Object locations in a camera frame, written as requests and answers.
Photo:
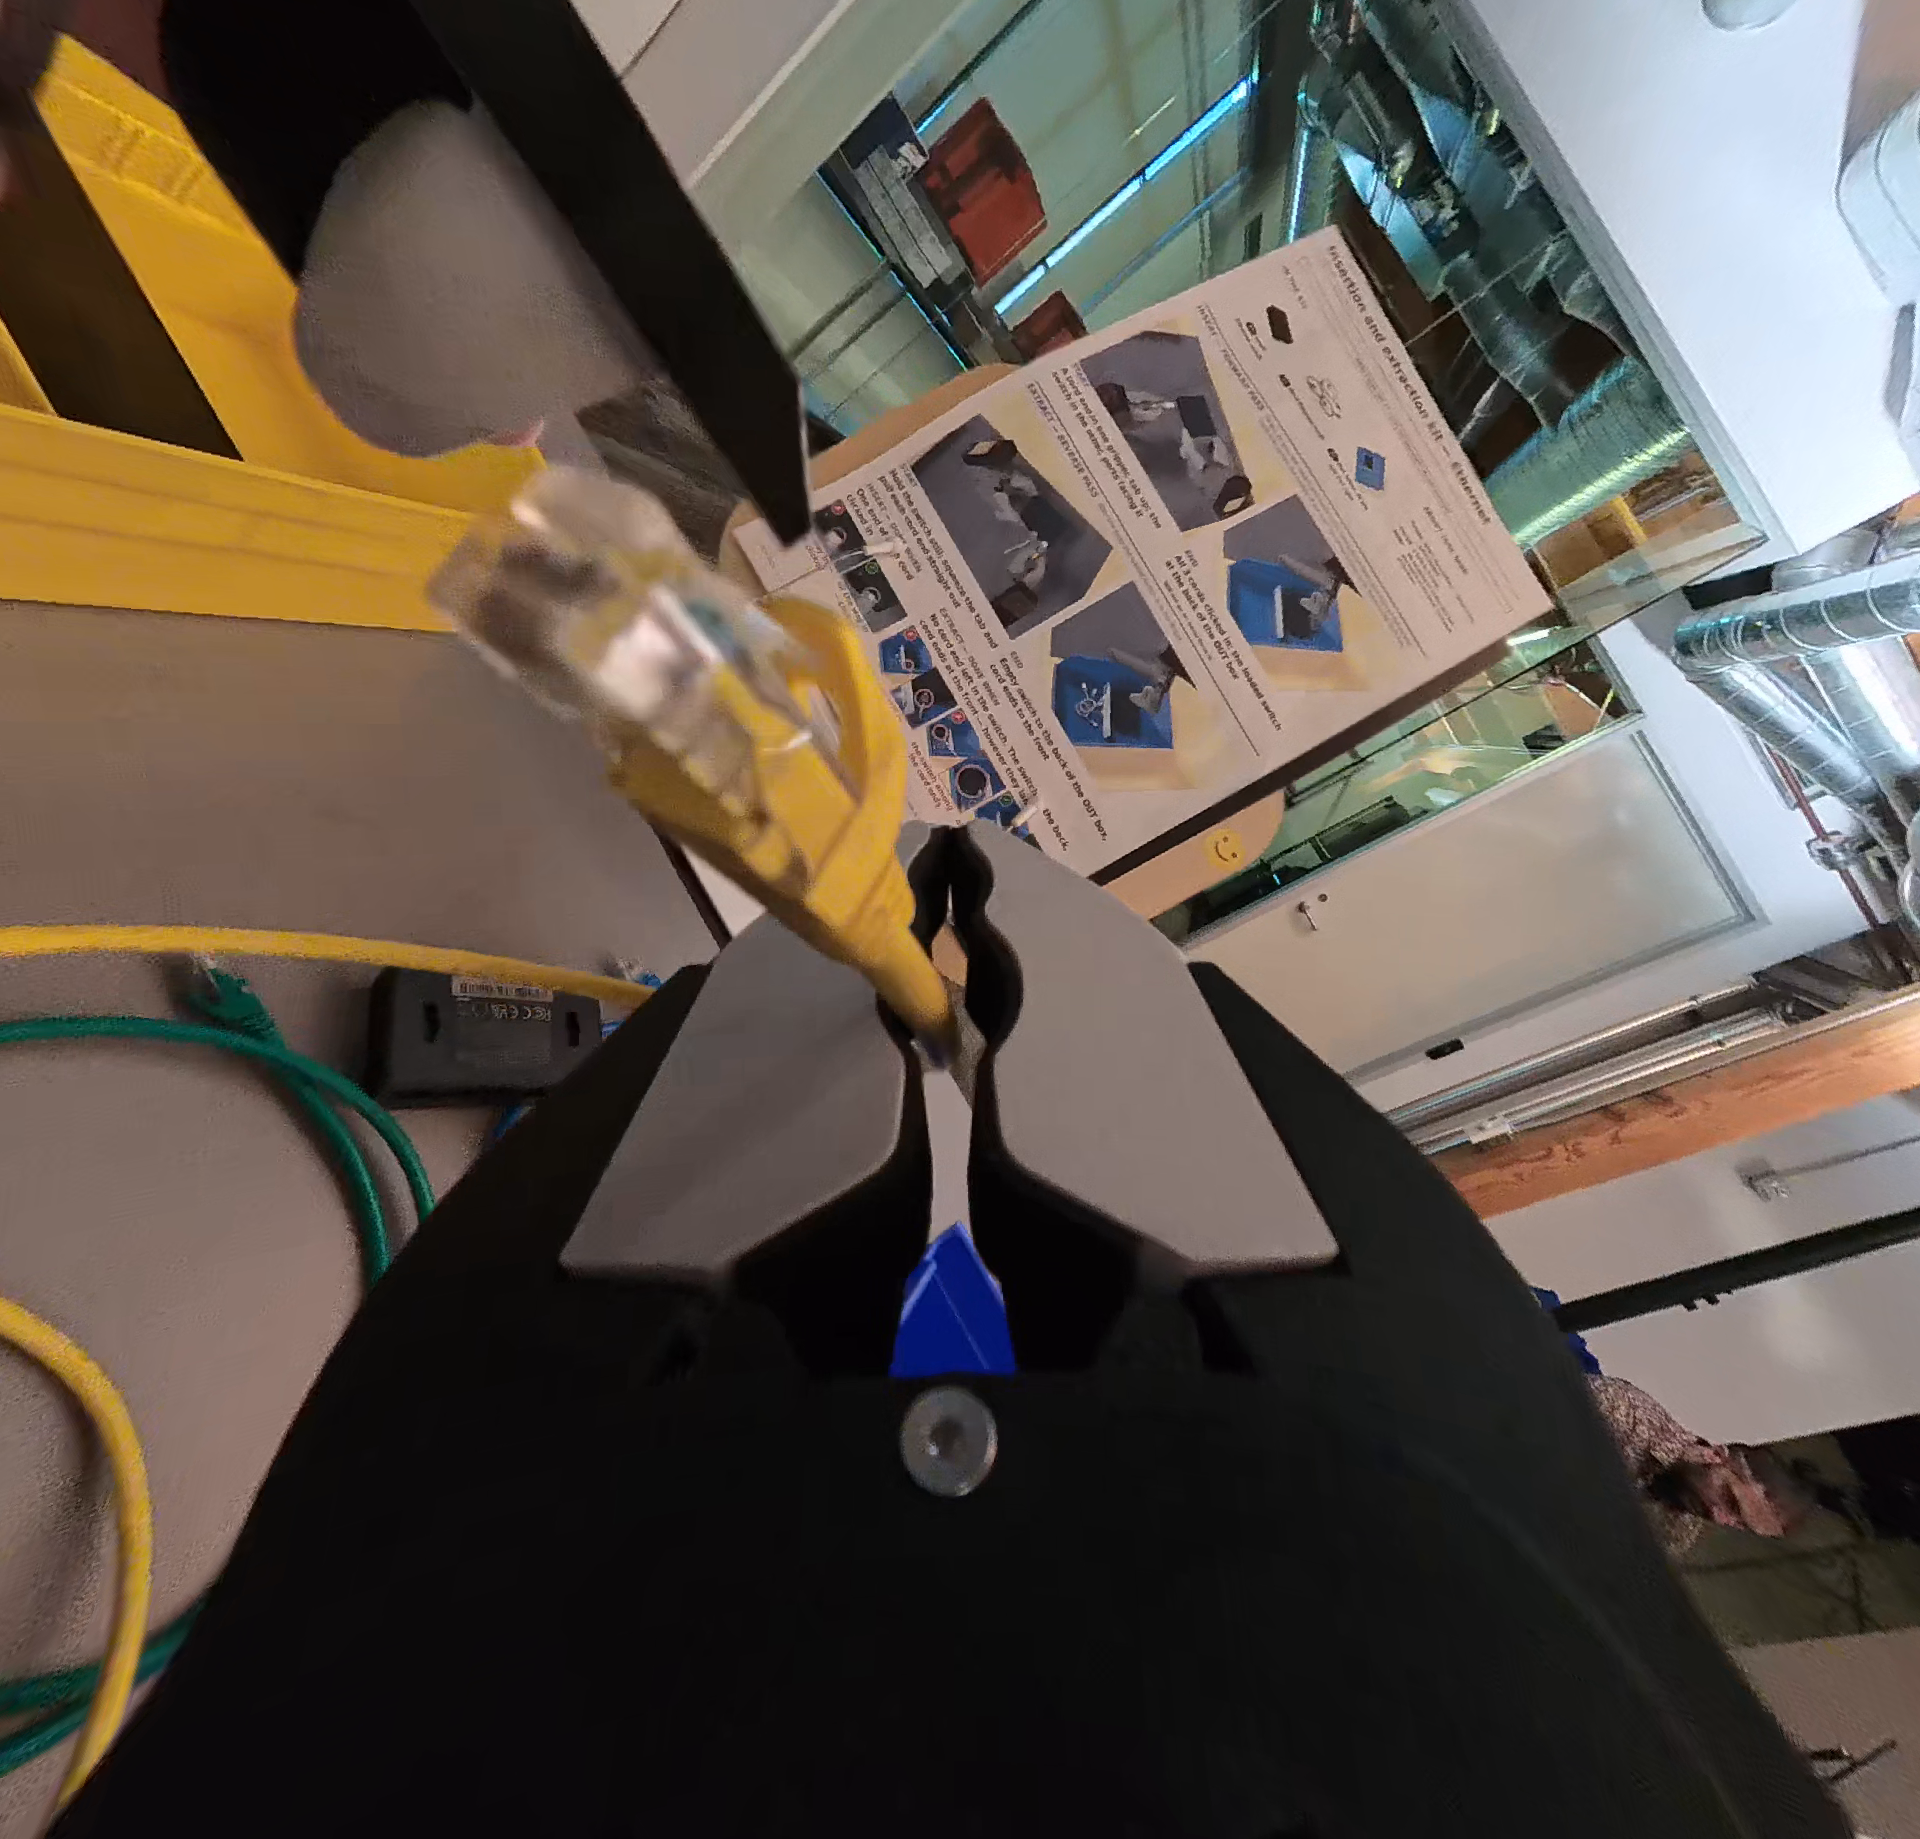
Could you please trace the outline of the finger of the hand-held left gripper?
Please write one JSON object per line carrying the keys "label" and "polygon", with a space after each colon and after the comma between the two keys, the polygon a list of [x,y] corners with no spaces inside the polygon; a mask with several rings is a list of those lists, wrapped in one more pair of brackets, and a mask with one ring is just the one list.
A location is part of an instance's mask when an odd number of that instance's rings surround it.
{"label": "finger of the hand-held left gripper", "polygon": [[583,411],[656,364],[409,0],[165,0],[160,65],[351,435],[601,461]]}

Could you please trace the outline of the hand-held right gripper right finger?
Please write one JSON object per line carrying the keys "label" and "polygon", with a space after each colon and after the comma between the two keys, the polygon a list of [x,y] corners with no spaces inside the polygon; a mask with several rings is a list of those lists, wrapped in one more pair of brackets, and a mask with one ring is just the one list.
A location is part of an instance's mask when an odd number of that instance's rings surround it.
{"label": "hand-held right gripper right finger", "polygon": [[1140,1298],[1337,1262],[1335,1232],[1194,971],[1001,828],[945,834],[981,1034],[968,1195],[1021,1372],[1089,1370]]}

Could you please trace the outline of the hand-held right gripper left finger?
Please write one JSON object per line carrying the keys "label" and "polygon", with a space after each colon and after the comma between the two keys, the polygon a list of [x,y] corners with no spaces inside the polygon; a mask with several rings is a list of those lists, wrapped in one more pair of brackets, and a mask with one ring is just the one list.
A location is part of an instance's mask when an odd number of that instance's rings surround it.
{"label": "hand-held right gripper left finger", "polygon": [[930,1211],[913,1041],[762,912],[708,967],[564,1270],[762,1309],[807,1372],[889,1372]]}

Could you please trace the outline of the tan display board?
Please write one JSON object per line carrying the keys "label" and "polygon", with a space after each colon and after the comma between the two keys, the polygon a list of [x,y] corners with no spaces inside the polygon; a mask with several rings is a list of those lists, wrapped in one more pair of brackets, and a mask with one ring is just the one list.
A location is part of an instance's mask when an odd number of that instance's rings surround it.
{"label": "tan display board", "polygon": [[[930,421],[962,403],[973,405],[997,385],[1018,382],[1021,373],[1021,366],[1010,364],[962,371],[945,385],[880,414],[877,421],[849,436],[832,436],[829,427],[807,414],[804,433],[812,488],[825,491],[856,466],[880,461]],[[1249,873],[1260,849],[1275,837],[1283,808],[1282,791],[1235,802],[1220,818],[1183,822],[1166,849],[1120,862],[1117,869],[1103,869],[1096,883],[1112,891],[1131,912],[1151,920],[1223,879]]]}

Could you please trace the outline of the blue box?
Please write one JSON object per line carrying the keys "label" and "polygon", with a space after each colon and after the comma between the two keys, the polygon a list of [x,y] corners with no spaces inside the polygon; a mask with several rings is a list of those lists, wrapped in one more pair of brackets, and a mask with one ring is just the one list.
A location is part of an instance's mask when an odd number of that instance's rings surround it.
{"label": "blue box", "polygon": [[965,1224],[938,1232],[908,1274],[889,1375],[1012,1375],[1018,1372],[998,1280]]}

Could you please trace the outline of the yellow plastic box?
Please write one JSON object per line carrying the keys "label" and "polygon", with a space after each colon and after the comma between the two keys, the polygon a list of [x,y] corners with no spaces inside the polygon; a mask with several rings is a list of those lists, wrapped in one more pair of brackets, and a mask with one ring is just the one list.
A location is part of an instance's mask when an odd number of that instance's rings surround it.
{"label": "yellow plastic box", "polygon": [[538,455],[349,435],[180,116],[69,38],[35,102],[52,178],[5,205],[5,597],[444,627],[424,578]]}

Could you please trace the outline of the metal storage shelf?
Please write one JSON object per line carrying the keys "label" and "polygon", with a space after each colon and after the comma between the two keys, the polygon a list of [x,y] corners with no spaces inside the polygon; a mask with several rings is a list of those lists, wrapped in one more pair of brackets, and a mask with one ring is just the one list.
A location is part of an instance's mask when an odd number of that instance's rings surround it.
{"label": "metal storage shelf", "polygon": [[1001,275],[987,284],[973,281],[919,183],[935,138],[911,122],[897,99],[886,97],[835,145],[820,176],[962,366],[1018,366],[1012,325],[1021,314],[1005,318],[990,291]]}

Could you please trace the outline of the wooden beam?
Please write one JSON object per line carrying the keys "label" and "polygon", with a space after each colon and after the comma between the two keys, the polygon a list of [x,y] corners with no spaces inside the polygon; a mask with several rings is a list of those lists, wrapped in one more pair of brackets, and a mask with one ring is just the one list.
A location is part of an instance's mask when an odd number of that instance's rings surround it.
{"label": "wooden beam", "polygon": [[1917,989],[1907,987],[1737,1046],[1608,1106],[1429,1159],[1479,1218],[1492,1219],[1915,1084]]}

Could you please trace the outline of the printed instruction poster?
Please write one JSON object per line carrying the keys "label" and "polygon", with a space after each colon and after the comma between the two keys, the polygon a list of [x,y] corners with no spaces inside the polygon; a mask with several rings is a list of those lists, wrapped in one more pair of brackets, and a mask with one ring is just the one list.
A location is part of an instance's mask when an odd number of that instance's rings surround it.
{"label": "printed instruction poster", "polygon": [[840,608],[908,815],[1112,877],[1458,686],[1552,599],[1328,227],[815,478],[735,540]]}

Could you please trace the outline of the black network switch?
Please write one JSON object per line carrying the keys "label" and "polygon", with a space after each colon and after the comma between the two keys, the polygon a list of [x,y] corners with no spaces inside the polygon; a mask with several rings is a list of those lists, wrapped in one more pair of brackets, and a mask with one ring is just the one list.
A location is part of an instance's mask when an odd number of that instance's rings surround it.
{"label": "black network switch", "polygon": [[368,987],[360,1082],[390,1107],[513,1106],[593,1056],[603,1027],[589,997],[385,967]]}

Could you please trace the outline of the silver ventilation duct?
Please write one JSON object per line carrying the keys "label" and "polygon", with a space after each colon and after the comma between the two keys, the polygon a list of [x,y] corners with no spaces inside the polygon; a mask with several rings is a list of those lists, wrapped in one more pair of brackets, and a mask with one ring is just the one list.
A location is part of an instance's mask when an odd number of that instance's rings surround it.
{"label": "silver ventilation duct", "polygon": [[1677,670],[1857,818],[1915,920],[1915,522],[1863,524],[1775,569],[1770,591],[1682,622]]}

